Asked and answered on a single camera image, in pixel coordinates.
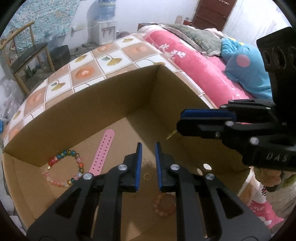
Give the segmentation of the person right hand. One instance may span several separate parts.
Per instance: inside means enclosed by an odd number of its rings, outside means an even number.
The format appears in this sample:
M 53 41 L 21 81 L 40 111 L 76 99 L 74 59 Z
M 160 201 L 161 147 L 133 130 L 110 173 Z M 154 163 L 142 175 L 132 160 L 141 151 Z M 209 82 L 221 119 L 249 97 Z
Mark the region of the person right hand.
M 253 171 L 256 180 L 265 186 L 268 192 L 275 192 L 279 190 L 282 182 L 283 171 L 258 167 L 254 167 Z

